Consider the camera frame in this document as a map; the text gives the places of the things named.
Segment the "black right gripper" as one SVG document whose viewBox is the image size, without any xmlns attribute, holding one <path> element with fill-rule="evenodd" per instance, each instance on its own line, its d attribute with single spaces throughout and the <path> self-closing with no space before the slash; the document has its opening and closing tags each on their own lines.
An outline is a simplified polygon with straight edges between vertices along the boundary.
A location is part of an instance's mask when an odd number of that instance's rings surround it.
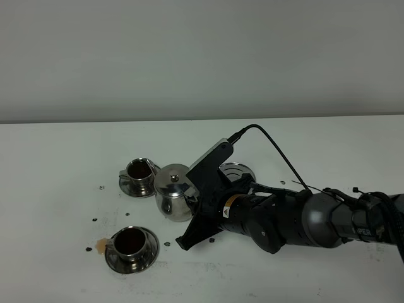
<svg viewBox="0 0 404 303">
<path fill-rule="evenodd" d="M 189 180 L 196 192 L 196 206 L 185 233 L 175 239 L 180 248 L 188 251 L 224 230 L 248 234 L 248 213 L 256 201 L 251 186 L 255 183 L 249 174 L 231 182 L 219 168 L 205 179 Z"/>
</svg>

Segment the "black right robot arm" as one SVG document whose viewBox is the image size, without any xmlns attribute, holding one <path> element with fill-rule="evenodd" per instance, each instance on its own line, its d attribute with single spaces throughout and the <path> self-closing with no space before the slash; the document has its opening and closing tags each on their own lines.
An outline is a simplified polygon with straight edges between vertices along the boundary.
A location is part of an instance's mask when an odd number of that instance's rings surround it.
<svg viewBox="0 0 404 303">
<path fill-rule="evenodd" d="M 349 196 L 255 183 L 250 174 L 230 181 L 221 160 L 204 159 L 187 178 L 199 194 L 196 212 L 178 245 L 188 250 L 222 231 L 250 237 L 275 254 L 284 245 L 335 248 L 352 241 L 392 244 L 403 250 L 403 196 L 382 192 Z"/>
</svg>

